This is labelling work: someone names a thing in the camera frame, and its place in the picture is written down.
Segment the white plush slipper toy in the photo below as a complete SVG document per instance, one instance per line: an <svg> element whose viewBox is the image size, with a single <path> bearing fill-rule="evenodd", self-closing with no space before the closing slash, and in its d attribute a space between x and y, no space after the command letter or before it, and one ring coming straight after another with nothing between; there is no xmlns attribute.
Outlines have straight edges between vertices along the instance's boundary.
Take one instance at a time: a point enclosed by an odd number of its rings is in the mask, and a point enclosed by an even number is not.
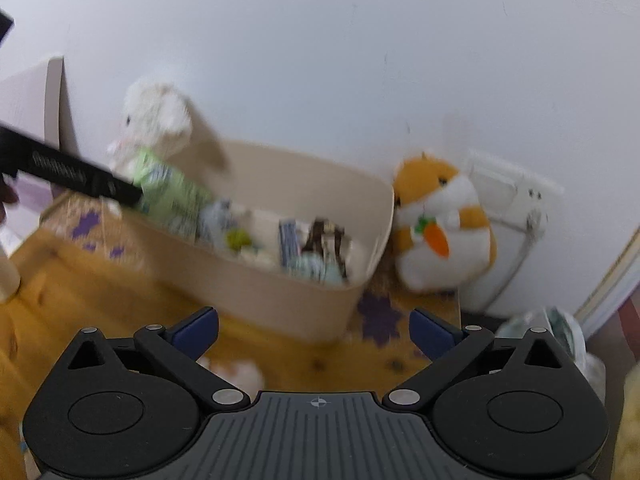
<svg viewBox="0 0 640 480"><path fill-rule="evenodd" d="M244 391L254 399L265 388L265 377L258 366L250 360L235 360L225 363L212 362L206 356L198 359L198 364L207 368L235 388Z"/></svg>

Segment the blue white snack packet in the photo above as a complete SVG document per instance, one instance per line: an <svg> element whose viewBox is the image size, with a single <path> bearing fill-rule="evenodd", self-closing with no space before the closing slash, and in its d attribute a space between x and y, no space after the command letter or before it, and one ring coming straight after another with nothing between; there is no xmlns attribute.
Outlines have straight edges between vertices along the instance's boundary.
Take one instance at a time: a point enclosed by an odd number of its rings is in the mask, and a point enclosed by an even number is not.
<svg viewBox="0 0 640 480"><path fill-rule="evenodd" d="M230 250L228 236L243 225L249 214L247 207L232 200L214 200L198 213L195 241L217 250Z"/></svg>

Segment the dark long Sanrio box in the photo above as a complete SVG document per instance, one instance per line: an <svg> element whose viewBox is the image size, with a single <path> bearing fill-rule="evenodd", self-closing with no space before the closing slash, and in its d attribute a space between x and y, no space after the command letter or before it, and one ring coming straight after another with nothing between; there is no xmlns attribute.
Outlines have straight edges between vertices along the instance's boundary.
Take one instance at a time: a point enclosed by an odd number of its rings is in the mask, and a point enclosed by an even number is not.
<svg viewBox="0 0 640 480"><path fill-rule="evenodd" d="M280 220L278 234L281 264L285 269L292 268L300 255L296 221L293 219Z"/></svg>

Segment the green snack packet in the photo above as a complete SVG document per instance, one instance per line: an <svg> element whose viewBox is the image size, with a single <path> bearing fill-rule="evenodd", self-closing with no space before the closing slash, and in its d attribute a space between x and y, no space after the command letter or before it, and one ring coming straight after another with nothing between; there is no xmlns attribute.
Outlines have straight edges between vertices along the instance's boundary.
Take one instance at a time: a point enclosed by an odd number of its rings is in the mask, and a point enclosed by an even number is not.
<svg viewBox="0 0 640 480"><path fill-rule="evenodd" d="M193 243L198 215L213 200L209 190L146 148L134 160L132 180L142 189L137 210L156 226Z"/></svg>

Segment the green plaid scrunchie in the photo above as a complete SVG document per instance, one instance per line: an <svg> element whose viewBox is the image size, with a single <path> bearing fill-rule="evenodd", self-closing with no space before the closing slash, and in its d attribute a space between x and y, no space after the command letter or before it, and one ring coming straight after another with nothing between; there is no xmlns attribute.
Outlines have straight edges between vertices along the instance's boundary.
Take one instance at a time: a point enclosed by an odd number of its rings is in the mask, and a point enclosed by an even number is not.
<svg viewBox="0 0 640 480"><path fill-rule="evenodd" d="M294 278L325 285L344 283L343 273L332 256L323 258L314 252L303 252L290 261L288 273Z"/></svg>

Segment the brown patterned scrunchie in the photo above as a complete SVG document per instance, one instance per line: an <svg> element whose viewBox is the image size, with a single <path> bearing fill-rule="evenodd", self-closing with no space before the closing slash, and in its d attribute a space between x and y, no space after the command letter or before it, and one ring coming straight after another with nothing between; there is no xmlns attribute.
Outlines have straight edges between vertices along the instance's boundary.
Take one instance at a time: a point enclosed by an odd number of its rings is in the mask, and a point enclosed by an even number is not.
<svg viewBox="0 0 640 480"><path fill-rule="evenodd" d="M314 252L323 258L332 256L336 259L343 273L344 283L348 282L345 258L342 256L342 246L345 241L345 230L334 222L317 218L312 222L306 242L300 253Z"/></svg>

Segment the orange hamster plush with carrot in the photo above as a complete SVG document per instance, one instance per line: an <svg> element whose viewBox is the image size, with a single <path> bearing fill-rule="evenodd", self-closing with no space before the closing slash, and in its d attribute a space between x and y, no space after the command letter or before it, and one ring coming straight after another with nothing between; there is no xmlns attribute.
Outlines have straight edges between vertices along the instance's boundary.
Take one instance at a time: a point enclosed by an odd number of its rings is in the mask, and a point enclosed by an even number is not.
<svg viewBox="0 0 640 480"><path fill-rule="evenodd" d="M393 253L405 288L416 294L456 289L491 268L495 235L466 174L421 154L401 163L393 188Z"/></svg>

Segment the white thermos bottle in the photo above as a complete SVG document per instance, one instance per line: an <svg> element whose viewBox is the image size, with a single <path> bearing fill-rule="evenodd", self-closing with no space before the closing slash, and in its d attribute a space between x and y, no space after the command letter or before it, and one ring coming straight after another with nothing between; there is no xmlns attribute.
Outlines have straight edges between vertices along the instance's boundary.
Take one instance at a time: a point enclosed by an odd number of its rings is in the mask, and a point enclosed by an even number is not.
<svg viewBox="0 0 640 480"><path fill-rule="evenodd" d="M0 302L6 304L21 286L21 275L6 252L0 247Z"/></svg>

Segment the white plush lamb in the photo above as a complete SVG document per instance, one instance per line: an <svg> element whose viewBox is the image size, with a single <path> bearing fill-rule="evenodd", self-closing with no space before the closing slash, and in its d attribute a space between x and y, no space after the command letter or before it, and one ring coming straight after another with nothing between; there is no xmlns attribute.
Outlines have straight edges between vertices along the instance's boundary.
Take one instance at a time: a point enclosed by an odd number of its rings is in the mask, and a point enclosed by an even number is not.
<svg viewBox="0 0 640 480"><path fill-rule="evenodd" d="M213 165L224 162L220 136L204 115L174 84L140 78L130 84L122 106L122 131L107 148L108 166L130 179L143 150L181 168L202 155Z"/></svg>

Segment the beige plastic storage bin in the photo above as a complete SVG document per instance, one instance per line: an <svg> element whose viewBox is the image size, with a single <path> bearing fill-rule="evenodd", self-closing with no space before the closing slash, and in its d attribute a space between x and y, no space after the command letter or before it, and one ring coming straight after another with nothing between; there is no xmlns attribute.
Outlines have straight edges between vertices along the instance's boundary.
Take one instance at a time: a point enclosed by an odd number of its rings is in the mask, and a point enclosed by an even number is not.
<svg viewBox="0 0 640 480"><path fill-rule="evenodd" d="M393 224L390 182L330 160L259 144L220 139L193 143L169 159L188 179L250 211L253 240L277 252L278 223L325 218L352 240L341 253L345 285L319 284L213 252L124 209L153 278L219 311L311 342L341 338L380 262Z"/></svg>

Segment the white wall socket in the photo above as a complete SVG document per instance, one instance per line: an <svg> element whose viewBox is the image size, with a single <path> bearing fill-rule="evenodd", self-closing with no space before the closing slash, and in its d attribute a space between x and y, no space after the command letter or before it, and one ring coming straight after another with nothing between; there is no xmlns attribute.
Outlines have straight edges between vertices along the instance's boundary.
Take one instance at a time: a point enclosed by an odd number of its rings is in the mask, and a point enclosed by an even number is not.
<svg viewBox="0 0 640 480"><path fill-rule="evenodd" d="M559 183L475 150L468 151L463 168L493 226L533 237L544 235L565 192Z"/></svg>

